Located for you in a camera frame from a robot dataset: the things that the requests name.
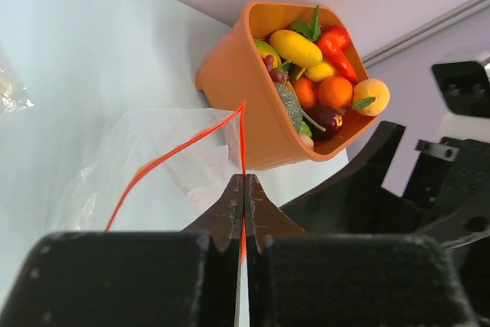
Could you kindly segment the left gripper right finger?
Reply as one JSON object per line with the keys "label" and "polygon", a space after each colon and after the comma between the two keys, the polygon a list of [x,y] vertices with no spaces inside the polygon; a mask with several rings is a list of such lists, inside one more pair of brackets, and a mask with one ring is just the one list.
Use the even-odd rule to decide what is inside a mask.
{"label": "left gripper right finger", "polygon": [[243,189],[252,326],[476,326],[456,269],[427,236],[307,234]]}

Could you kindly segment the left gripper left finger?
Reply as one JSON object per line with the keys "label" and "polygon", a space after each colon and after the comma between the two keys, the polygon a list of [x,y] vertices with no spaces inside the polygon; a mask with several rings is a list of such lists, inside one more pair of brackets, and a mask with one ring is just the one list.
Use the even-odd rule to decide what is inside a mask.
{"label": "left gripper left finger", "polygon": [[28,253],[3,326],[235,326],[244,179],[177,232],[58,232]]}

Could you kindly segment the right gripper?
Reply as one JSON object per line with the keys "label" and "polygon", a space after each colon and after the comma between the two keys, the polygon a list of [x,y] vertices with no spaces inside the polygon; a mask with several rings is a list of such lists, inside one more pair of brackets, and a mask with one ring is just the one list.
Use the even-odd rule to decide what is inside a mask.
{"label": "right gripper", "polygon": [[[404,131],[381,122],[344,168],[281,211],[310,234],[365,232]],[[448,250],[488,240],[489,122],[443,123],[436,140],[420,140],[416,150],[403,196],[386,195],[382,230],[424,234]]]}

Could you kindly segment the clear zip top bag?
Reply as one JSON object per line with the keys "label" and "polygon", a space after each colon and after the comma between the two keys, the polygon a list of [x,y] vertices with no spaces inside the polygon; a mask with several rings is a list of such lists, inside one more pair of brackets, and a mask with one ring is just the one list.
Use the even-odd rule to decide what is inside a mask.
{"label": "clear zip top bag", "polygon": [[245,106],[157,108],[123,115],[66,187],[66,231],[179,231],[243,174]]}

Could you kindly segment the yellow orange peach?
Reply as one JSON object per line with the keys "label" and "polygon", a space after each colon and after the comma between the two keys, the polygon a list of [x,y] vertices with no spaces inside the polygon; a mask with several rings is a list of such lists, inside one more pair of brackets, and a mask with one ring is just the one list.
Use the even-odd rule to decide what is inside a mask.
{"label": "yellow orange peach", "polygon": [[389,102],[390,90],[380,80],[367,79],[353,88],[351,108],[363,116],[378,116]]}

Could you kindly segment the red grape bunch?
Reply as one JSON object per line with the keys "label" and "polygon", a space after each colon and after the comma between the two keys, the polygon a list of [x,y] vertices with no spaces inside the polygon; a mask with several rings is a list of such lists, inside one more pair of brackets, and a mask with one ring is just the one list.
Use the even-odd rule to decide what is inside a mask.
{"label": "red grape bunch", "polygon": [[274,83],[279,83],[282,85],[285,85],[287,80],[288,80],[288,74],[287,72],[284,71],[284,67],[287,67],[289,65],[289,61],[284,61],[281,64],[279,64],[277,67],[274,67],[274,56],[271,54],[267,54],[263,58],[263,63],[269,73],[269,76],[271,77],[271,80]]}

